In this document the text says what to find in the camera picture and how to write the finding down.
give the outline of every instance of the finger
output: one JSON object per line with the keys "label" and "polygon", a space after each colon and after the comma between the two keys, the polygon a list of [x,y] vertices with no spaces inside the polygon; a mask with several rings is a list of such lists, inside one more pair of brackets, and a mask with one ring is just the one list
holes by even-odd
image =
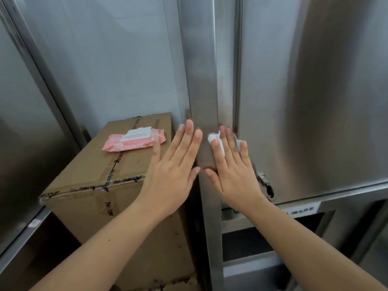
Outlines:
{"label": "finger", "polygon": [[187,192],[189,192],[191,190],[191,187],[193,186],[194,180],[197,177],[200,170],[201,170],[201,168],[199,166],[196,166],[190,171],[189,177],[187,178],[187,187],[186,187]]}
{"label": "finger", "polygon": [[186,155],[186,152],[190,147],[193,134],[194,124],[191,119],[188,119],[186,121],[186,130],[185,134],[183,135],[182,141],[179,143],[177,150],[171,157],[171,161],[173,161],[175,164],[180,165],[180,163],[182,162],[183,157]]}
{"label": "finger", "polygon": [[211,168],[205,169],[205,173],[208,176],[208,178],[210,179],[211,183],[216,187],[217,191],[219,191],[221,193],[222,187],[221,187],[220,178],[217,175],[217,173],[215,171],[213,171]]}
{"label": "finger", "polygon": [[252,165],[251,160],[249,159],[249,156],[248,156],[248,145],[245,141],[241,142],[240,149],[241,149],[240,155],[241,155],[242,162],[246,166],[251,166]]}
{"label": "finger", "polygon": [[226,163],[225,157],[222,154],[220,142],[217,139],[211,141],[211,148],[213,150],[213,156],[217,170],[221,173],[226,171],[228,169],[228,164]]}
{"label": "finger", "polygon": [[222,145],[224,147],[226,163],[229,166],[232,163],[235,163],[235,161],[233,159],[232,152],[231,152],[230,147],[229,147],[228,139],[226,139],[225,127],[221,125],[219,127],[219,130],[221,132],[220,139],[221,139]]}
{"label": "finger", "polygon": [[170,160],[172,156],[174,155],[175,151],[177,150],[182,138],[183,134],[185,132],[185,125],[181,123],[178,127],[177,133],[175,134],[175,137],[173,138],[170,147],[168,147],[166,153],[163,156],[163,160]]}
{"label": "finger", "polygon": [[228,144],[232,152],[234,161],[237,164],[242,163],[243,161],[241,160],[240,152],[237,149],[236,142],[231,128],[226,129],[226,139],[228,139]]}
{"label": "finger", "polygon": [[193,166],[195,161],[195,157],[197,156],[199,146],[202,141],[202,131],[196,130],[194,133],[194,137],[192,138],[189,149],[186,152],[186,155],[183,157],[183,160],[180,166],[190,169]]}
{"label": "finger", "polygon": [[152,147],[152,156],[150,166],[155,165],[160,161],[160,134],[159,131],[152,131],[152,137],[154,138]]}

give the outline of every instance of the forearm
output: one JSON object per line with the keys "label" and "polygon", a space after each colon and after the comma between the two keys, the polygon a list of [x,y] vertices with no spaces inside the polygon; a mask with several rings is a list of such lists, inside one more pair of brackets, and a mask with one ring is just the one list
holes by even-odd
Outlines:
{"label": "forearm", "polygon": [[160,220],[156,211],[136,200],[32,290],[109,290]]}
{"label": "forearm", "polygon": [[386,290],[339,251],[260,198],[247,217],[281,256],[299,284],[311,290]]}

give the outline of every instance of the white label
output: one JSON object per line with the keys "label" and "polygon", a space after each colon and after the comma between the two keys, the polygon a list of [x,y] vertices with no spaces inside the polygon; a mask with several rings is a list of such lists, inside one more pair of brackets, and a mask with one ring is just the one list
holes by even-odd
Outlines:
{"label": "white label", "polygon": [[129,130],[122,138],[121,142],[124,141],[131,141],[131,140],[140,140],[140,139],[147,139],[151,137],[152,128],[146,127],[146,128],[138,128],[134,130]]}
{"label": "white label", "polygon": [[311,202],[303,205],[283,208],[282,210],[290,215],[293,218],[306,216],[306,215],[314,215],[317,213],[318,208],[320,206],[321,202]]}
{"label": "white label", "polygon": [[37,218],[33,219],[27,227],[29,228],[36,228],[38,225],[40,225],[42,221],[41,220],[38,220]]}

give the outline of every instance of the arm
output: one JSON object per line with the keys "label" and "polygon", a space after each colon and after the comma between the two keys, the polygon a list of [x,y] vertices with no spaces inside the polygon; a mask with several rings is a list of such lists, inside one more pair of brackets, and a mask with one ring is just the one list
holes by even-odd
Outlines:
{"label": "arm", "polygon": [[193,163],[202,140],[188,120],[161,160],[156,135],[147,177],[137,199],[91,237],[31,291],[107,291],[144,239],[186,200],[199,167]]}
{"label": "arm", "polygon": [[239,153],[230,128],[220,127],[225,150],[211,146],[218,175],[206,169],[221,197],[243,213],[281,256],[305,290],[387,290],[313,232],[269,202],[260,191],[246,142]]}

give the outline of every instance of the white tiled wall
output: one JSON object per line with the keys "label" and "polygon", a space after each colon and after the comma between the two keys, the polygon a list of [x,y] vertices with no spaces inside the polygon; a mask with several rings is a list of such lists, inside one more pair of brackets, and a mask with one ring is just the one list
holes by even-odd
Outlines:
{"label": "white tiled wall", "polygon": [[177,0],[24,0],[26,19],[79,124],[189,107]]}

